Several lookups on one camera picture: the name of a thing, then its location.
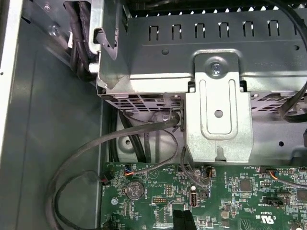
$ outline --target cable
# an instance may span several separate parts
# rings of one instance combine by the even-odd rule
[[[161,110],[161,111],[155,112],[155,113],[151,116],[151,118],[149,119],[148,122],[141,121],[141,120],[138,120],[138,119],[136,119],[136,118],[133,118],[133,117],[129,116],[129,115],[126,113],[126,111],[123,111],[123,115],[124,115],[127,119],[129,119],[129,120],[131,120],[131,121],[134,121],[134,122],[138,122],[138,123],[141,123],[141,124],[151,124],[151,123],[153,123],[154,120],[156,119],[156,115],[157,115],[158,113],[161,113],[161,112],[166,112],[166,111]],[[144,148],[145,148],[145,155],[146,155],[146,158],[147,158],[147,162],[151,162],[151,151],[150,151],[150,143],[149,143],[149,133],[144,133]]]
[[[74,42],[72,42],[70,66],[73,72],[77,71],[78,60],[79,60],[79,54],[77,51],[77,47],[74,45]]]
[[[75,230],[100,230],[100,229],[101,229],[100,227],[95,228],[95,229],[84,229],[84,228],[81,228],[81,227],[79,227],[78,225],[76,225],[76,224],[70,222],[70,221],[69,221],[66,217],[64,217],[64,216],[61,214],[61,212],[59,211],[59,200],[60,200],[61,195],[62,195],[64,189],[66,188],[66,186],[67,186],[68,184],[70,184],[71,182],[73,182],[73,181],[79,179],[80,177],[82,177],[82,176],[84,176],[84,175],[86,175],[86,174],[89,174],[89,173],[92,173],[92,174],[95,176],[95,178],[96,178],[96,180],[97,180],[98,182],[100,182],[100,183],[103,182],[103,181],[99,178],[98,174],[97,174],[95,171],[93,171],[93,170],[87,170],[87,171],[81,172],[80,174],[78,174],[78,175],[76,175],[76,176],[73,176],[73,177],[69,178],[69,179],[59,188],[59,190],[57,191],[57,194],[56,194],[56,196],[55,196],[55,200],[54,200],[54,210],[55,210],[55,213],[56,213],[56,215],[58,216],[58,218],[59,218],[65,225],[67,225],[68,227],[71,227],[71,228],[73,228],[73,229],[75,229]]]
[[[185,174],[185,176],[187,178],[189,178],[193,183],[195,183],[196,185],[198,185],[199,187],[207,187],[208,184],[205,184],[204,182],[200,181],[199,178],[194,178],[186,169],[185,165],[184,165],[184,159],[186,156],[186,147],[183,147],[182,152],[181,152],[181,157],[180,157],[180,167],[181,170],[183,171],[183,173]]]
[[[176,158],[176,156],[178,155],[178,152],[179,152],[179,151],[178,151],[179,146],[178,146],[178,142],[177,142],[177,140],[176,140],[176,137],[174,137],[173,134],[171,134],[170,132],[168,132],[168,131],[166,131],[166,130],[164,130],[164,132],[168,133],[169,136],[173,139],[173,141],[174,141],[174,143],[175,143],[176,150],[175,150],[173,156],[171,156],[170,158],[166,159],[165,161],[162,161],[161,163],[158,163],[158,164],[156,164],[156,165],[154,165],[154,166],[152,166],[152,167],[149,167],[149,168],[147,168],[147,169],[141,169],[141,170],[133,171],[133,172],[130,172],[130,173],[128,173],[128,174],[125,174],[125,176],[137,175],[137,174],[146,173],[146,172],[148,172],[148,171],[151,171],[151,170],[160,168],[161,166],[163,166],[163,165],[169,163],[170,161],[172,161],[173,159]]]
[[[307,27],[304,23],[304,20],[301,19],[299,15],[291,7],[281,2],[280,0],[266,0],[266,1],[269,4],[277,6],[290,19],[290,21],[293,23],[298,33],[300,34],[305,49],[307,51]],[[299,123],[307,121],[307,114],[294,115],[294,116],[287,115],[287,113],[302,99],[306,90],[307,90],[307,81],[299,92],[297,92],[293,97],[291,97],[279,108],[278,112],[281,118],[290,123]]]
[[[289,185],[289,186],[291,186],[291,187],[307,189],[307,185],[297,184],[297,183],[293,183],[293,182],[290,182],[290,181],[285,181],[285,180],[282,180],[282,179],[277,178],[277,177],[273,174],[272,171],[270,171],[270,176],[271,176],[274,180],[276,180],[276,181],[278,181],[278,182],[280,182],[280,183],[283,183],[283,184],[287,184],[287,185]]]
[[[144,133],[144,152],[145,152],[146,162],[151,163],[152,155],[149,143],[149,133]]]
[[[110,112],[110,120],[109,120],[109,132],[113,133],[116,131],[117,128],[117,116],[118,116],[118,110],[117,108],[108,105]],[[119,162],[118,152],[117,152],[117,140],[112,139],[108,142],[108,151],[109,151],[109,159],[113,159],[114,162]]]
[[[64,7],[70,16],[70,25],[71,31],[73,34],[74,45],[76,46],[79,57],[85,67],[86,70],[89,69],[89,61],[87,52],[85,49],[83,34],[82,34],[82,26],[79,21],[79,16],[75,10],[77,2],[66,1],[64,2]]]
[[[124,128],[133,127],[131,122],[125,117],[125,115],[121,111],[119,111],[119,117],[120,117],[120,120]],[[143,149],[143,145],[141,143],[140,137],[138,135],[130,135],[129,139],[134,148],[135,155],[138,159],[138,162],[146,163],[146,157],[145,157],[145,153],[144,153],[144,149]]]
[[[148,125],[142,125],[142,126],[136,126],[131,127],[123,130],[119,130],[113,133],[109,133],[107,135],[104,135],[102,137],[99,137],[97,139],[94,139],[81,147],[79,147],[74,154],[72,154],[70,157],[68,157],[56,170],[56,172],[53,174],[52,178],[49,181],[49,184],[47,186],[46,190],[46,201],[45,201],[45,214],[47,221],[53,230],[63,230],[62,226],[59,224],[58,220],[55,217],[55,211],[53,208],[53,195],[56,191],[56,184],[58,181],[59,176],[66,170],[68,166],[70,166],[71,163],[73,163],[79,156],[84,154],[86,151],[90,150],[91,148],[100,145],[108,140],[119,138],[119,137],[125,137],[128,135],[134,135],[134,134],[140,134],[140,133],[148,133],[153,132],[161,129],[171,128],[178,124],[179,122],[179,115],[177,113],[172,114],[172,118],[168,121],[159,122],[155,124],[148,124]]]

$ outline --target metal tab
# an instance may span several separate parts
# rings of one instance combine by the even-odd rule
[[[194,161],[248,162],[253,147],[250,94],[240,91],[235,53],[198,54],[195,92],[186,94],[186,144]]]

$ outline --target motherboard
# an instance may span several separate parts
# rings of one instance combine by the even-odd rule
[[[200,188],[168,164],[140,175],[150,164],[108,163],[114,179],[102,188],[101,222],[118,230],[172,229],[173,211],[190,210],[198,230],[307,230],[307,189],[285,185],[267,172],[307,184],[306,168],[207,166],[195,169],[208,177]]]

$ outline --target orange wire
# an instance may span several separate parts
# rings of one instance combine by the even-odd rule
[[[133,174],[134,174],[134,172],[130,172],[130,173],[125,174],[125,176],[130,176],[130,175],[133,175]]]
[[[272,171],[270,171],[270,175],[271,175],[271,177],[273,177],[273,179],[278,180],[278,178],[273,175]]]

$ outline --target screw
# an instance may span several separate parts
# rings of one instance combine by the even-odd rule
[[[213,74],[218,75],[218,74],[221,73],[221,70],[222,70],[221,64],[213,63],[211,65],[211,71],[212,71]]]
[[[49,27],[49,35],[52,37],[59,36],[59,28],[56,25],[52,25]]]
[[[169,119],[169,115],[163,114],[162,119],[163,119],[164,121],[167,121],[167,120]]]
[[[50,6],[49,4],[46,4],[46,5],[44,6],[44,10],[45,10],[46,12],[50,12],[51,6]]]
[[[118,199],[117,198],[112,198],[111,204],[117,205],[118,204]]]

